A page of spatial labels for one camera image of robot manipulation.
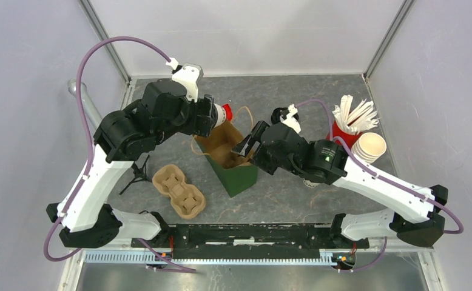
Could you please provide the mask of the green paper bag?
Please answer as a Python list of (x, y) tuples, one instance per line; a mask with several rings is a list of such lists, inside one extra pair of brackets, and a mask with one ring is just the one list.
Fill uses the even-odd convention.
[(233, 198), (256, 184), (258, 168), (249, 158), (238, 156), (232, 148), (243, 140), (243, 135), (233, 125), (236, 116), (229, 104), (216, 105), (217, 112), (225, 115), (207, 138), (194, 136), (190, 142), (194, 154), (204, 156), (229, 197)]

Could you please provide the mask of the white paper coffee cup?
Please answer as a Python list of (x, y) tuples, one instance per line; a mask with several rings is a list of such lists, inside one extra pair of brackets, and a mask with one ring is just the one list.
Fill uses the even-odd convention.
[(305, 186), (309, 187), (309, 188), (314, 188), (314, 187), (317, 187), (319, 185), (319, 183), (317, 182), (312, 182), (312, 181), (309, 181), (307, 179), (304, 179), (303, 180), (303, 183)]

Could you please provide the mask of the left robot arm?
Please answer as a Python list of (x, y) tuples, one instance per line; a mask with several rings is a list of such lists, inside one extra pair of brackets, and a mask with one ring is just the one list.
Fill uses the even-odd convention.
[(78, 177), (60, 203), (46, 208), (50, 220), (62, 226), (64, 246), (96, 249), (114, 239), (145, 239), (155, 247), (169, 240), (161, 215), (127, 213), (107, 203), (114, 185), (135, 167), (141, 155), (155, 150), (176, 133), (207, 137), (230, 113), (211, 95), (188, 100), (186, 88), (171, 79), (148, 83), (140, 99), (106, 115), (93, 136), (93, 158), (89, 172)]

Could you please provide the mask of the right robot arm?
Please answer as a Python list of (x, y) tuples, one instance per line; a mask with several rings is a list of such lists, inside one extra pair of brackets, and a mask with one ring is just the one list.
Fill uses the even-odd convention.
[(348, 189), (385, 206), (361, 215), (336, 215), (329, 231), (329, 240), (336, 247), (378, 237), (432, 247), (445, 233), (440, 211), (447, 202), (446, 187), (405, 182), (351, 156), (334, 141), (308, 142), (285, 124), (260, 121), (231, 150), (270, 175), (281, 168), (307, 183)]

